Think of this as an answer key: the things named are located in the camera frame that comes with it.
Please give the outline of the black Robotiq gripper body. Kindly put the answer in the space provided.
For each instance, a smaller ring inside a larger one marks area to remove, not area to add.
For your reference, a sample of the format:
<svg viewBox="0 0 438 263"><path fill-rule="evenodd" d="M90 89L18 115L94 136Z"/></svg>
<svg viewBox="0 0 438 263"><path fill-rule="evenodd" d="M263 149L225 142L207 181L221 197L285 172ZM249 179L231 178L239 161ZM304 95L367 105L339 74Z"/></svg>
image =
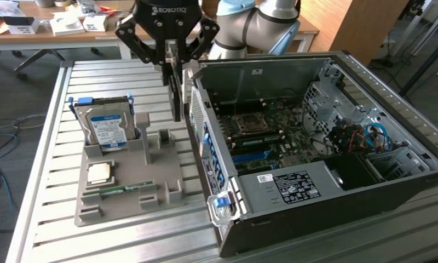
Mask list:
<svg viewBox="0 0 438 263"><path fill-rule="evenodd" d="M134 1L133 18L149 36L185 39L201 19L198 1Z"/></svg>

